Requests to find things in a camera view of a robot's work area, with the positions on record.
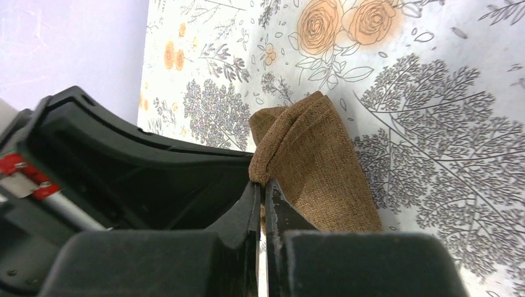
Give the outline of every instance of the brown cloth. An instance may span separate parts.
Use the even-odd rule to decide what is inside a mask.
[[[259,110],[249,126],[257,145],[252,181],[276,178],[286,199],[321,231],[381,231],[352,141],[327,96],[315,92],[291,107]]]

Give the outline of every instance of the red plastic part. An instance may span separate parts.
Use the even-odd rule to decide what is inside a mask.
[[[25,166],[17,167],[17,164],[21,163],[25,164]],[[49,183],[49,186],[39,188],[33,192],[33,196],[40,201],[61,190],[57,184],[51,182],[47,176],[25,161],[18,153],[10,153],[0,159],[0,172],[4,175],[20,172],[35,184]]]

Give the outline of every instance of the floral pattern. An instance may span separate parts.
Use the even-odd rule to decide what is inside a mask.
[[[139,125],[252,152],[251,114],[321,90],[385,232],[434,235],[472,296],[525,296],[524,16],[522,0],[150,0]]]

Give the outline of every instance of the fabric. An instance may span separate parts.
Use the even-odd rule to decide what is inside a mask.
[[[524,16],[522,0],[150,0],[139,125],[254,152],[250,116],[320,90],[384,231],[435,235],[472,296],[523,296]]]
[[[352,142],[327,96],[315,92],[288,108],[259,110],[249,126],[257,145],[252,181],[276,178],[290,204],[321,231],[382,230]]]

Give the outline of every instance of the white wall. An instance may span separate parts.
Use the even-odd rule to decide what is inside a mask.
[[[78,85],[136,124],[147,8],[148,0],[0,0],[0,98],[32,109]]]

